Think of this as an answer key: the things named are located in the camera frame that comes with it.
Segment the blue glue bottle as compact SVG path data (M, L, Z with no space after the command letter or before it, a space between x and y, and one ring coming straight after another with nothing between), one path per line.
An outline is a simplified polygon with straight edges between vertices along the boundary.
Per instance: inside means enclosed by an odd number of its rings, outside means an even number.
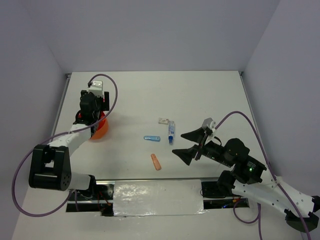
M175 136L175 122L170 120L168 122L168 142L170 145L173 144L174 136Z

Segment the light blue correction tape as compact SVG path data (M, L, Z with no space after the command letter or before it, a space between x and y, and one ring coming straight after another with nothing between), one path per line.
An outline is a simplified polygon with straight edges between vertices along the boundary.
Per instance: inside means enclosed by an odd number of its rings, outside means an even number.
M145 135L143 137L143 139L146 141L151 141L151 142L160 142L161 141L161 137L156 136L156 135Z

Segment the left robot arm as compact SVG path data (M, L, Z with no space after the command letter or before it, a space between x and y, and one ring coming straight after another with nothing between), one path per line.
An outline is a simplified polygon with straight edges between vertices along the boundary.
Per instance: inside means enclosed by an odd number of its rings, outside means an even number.
M99 139L107 132L105 112L110 109L109 92L98 96L82 90L79 105L75 121L66 135L34 147L28 178L31 188L75 190L88 200L97 196L95 177L73 172L70 158L84 142Z

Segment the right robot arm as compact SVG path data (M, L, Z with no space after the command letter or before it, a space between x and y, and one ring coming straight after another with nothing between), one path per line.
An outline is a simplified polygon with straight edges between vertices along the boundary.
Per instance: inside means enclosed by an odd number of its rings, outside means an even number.
M186 165L202 156L218 162L224 170L217 180L217 190L223 196L237 195L252 199L261 205L268 205L284 214L286 223L300 232L311 232L318 227L320 209L319 196L306 195L285 182L273 177L271 171L250 156L250 149L238 138L229 139L226 144L208 140L213 131L199 128L184 133L182 138L195 143L187 149L174 149Z

